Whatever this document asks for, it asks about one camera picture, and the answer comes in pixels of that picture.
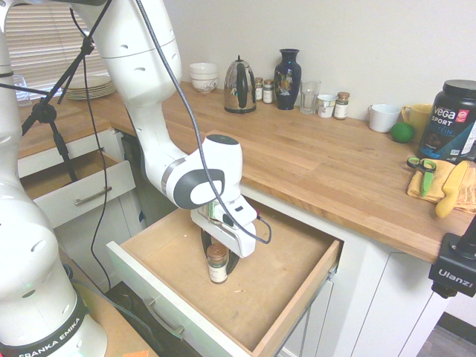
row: drawer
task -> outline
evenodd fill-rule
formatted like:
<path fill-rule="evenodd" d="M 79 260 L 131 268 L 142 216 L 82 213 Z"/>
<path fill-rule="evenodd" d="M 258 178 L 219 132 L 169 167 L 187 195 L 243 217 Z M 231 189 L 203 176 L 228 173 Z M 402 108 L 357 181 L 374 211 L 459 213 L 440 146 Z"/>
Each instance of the drawer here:
<path fill-rule="evenodd" d="M 135 188 L 128 161 L 118 162 L 104 154 L 108 201 Z M 66 165 L 58 164 L 21 179 L 34 202 L 46 213 L 56 228 L 104 202 L 103 161 L 98 151 L 71 160 L 78 181 L 71 183 Z"/>
<path fill-rule="evenodd" d="M 221 285 L 210 282 L 200 229 L 176 210 L 121 246 L 112 261 L 171 329 L 203 356 L 274 356 L 338 262 L 341 243 L 252 202 L 273 228 L 269 245 L 238 262 Z M 256 223 L 265 237 L 267 228 Z"/>

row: glass spice jar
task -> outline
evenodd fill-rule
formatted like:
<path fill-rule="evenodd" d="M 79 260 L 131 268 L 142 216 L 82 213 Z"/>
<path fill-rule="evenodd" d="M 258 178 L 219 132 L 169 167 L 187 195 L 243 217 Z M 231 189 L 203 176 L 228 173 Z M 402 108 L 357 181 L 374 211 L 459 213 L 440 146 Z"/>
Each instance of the glass spice jar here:
<path fill-rule="evenodd" d="M 263 79 L 256 77 L 254 82 L 256 84 L 256 100 L 263 100 Z"/>
<path fill-rule="evenodd" d="M 340 91 L 337 93 L 337 96 L 338 98 L 335 102 L 334 118 L 337 120 L 343 120 L 347 116 L 350 94 L 346 91 Z"/>
<path fill-rule="evenodd" d="M 207 248 L 208 274 L 212 283 L 221 284 L 228 279 L 227 253 L 228 250 L 222 243 L 214 243 Z"/>
<path fill-rule="evenodd" d="M 263 84 L 263 102 L 266 104 L 273 103 L 274 80 L 265 80 Z"/>

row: window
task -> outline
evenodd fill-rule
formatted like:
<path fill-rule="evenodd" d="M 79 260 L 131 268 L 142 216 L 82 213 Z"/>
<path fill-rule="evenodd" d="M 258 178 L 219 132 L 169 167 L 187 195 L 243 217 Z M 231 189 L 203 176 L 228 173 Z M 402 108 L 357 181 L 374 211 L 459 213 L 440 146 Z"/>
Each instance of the window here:
<path fill-rule="evenodd" d="M 76 18 L 86 30 L 81 18 Z M 46 91 L 69 67 L 83 43 L 67 4 L 12 7 L 7 15 L 5 34 L 14 73 L 25 77 L 28 87 Z M 88 75 L 107 74 L 97 50 L 86 57 L 86 65 Z M 80 75 L 83 75 L 82 63 L 76 72 L 76 76 Z"/>

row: jar lid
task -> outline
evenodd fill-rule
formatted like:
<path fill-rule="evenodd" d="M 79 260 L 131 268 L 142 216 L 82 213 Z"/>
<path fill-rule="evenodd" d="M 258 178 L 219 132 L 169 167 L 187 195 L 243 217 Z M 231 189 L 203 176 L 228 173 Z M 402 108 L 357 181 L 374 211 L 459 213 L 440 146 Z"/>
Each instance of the jar lid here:
<path fill-rule="evenodd" d="M 207 248 L 207 257 L 212 260 L 221 260 L 226 257 L 227 249 L 222 243 L 214 243 Z"/>
<path fill-rule="evenodd" d="M 476 81 L 474 80 L 447 80 L 443 91 L 461 98 L 476 99 Z"/>

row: red label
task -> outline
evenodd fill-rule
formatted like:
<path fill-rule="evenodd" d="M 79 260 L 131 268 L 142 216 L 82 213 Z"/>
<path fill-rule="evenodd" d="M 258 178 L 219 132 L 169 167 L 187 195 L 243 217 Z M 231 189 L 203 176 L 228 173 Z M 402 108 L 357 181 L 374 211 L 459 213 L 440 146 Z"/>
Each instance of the red label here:
<path fill-rule="evenodd" d="M 457 123 L 464 123 L 466 121 L 466 118 L 468 117 L 469 110 L 464 110 L 460 109 L 458 112 L 458 116 L 456 117 L 456 122 Z"/>

